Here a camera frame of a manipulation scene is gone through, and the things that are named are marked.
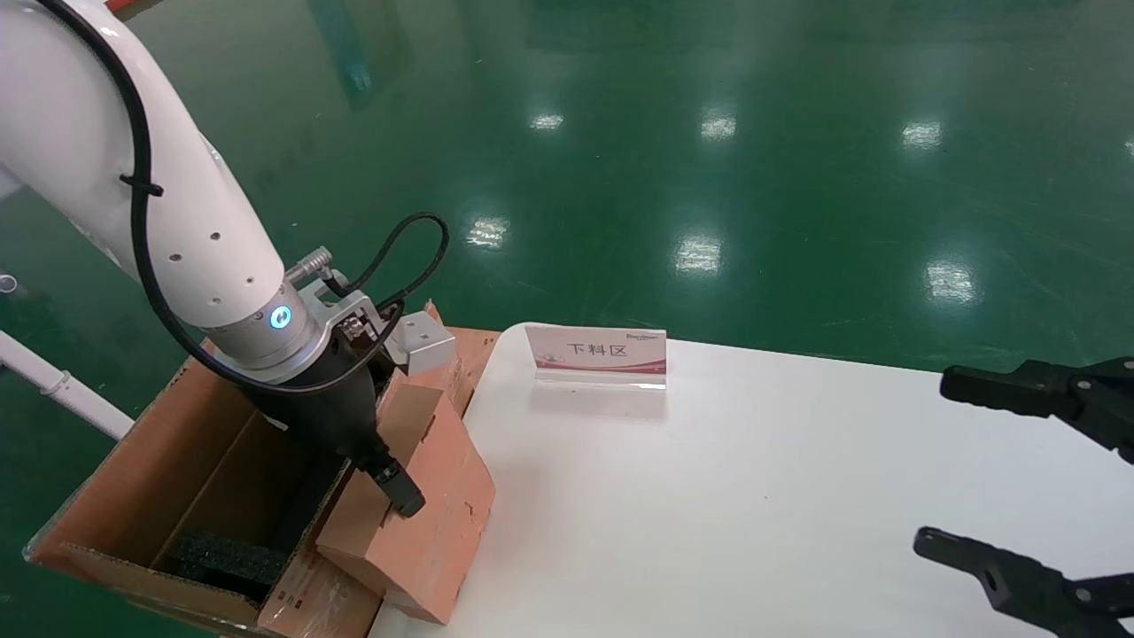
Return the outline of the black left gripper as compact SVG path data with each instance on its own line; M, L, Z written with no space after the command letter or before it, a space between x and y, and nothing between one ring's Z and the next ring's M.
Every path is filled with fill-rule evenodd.
M287 432L322 451L352 459L388 497L404 518L421 512L426 500L401 461L376 433L376 380L369 364L342 383L308 395L252 392L252 405Z

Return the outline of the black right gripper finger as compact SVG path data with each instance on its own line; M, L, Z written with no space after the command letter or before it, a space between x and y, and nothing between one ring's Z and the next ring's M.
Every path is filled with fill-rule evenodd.
M1131 368L1131 358L1082 367L1026 360L1006 373L951 366L943 371L939 389L951 402L1017 416L1057 417L1133 463Z
M1033 558L934 526L914 536L920 558L973 576L989 605L1057 637L1129 637L1133 573L1069 579Z

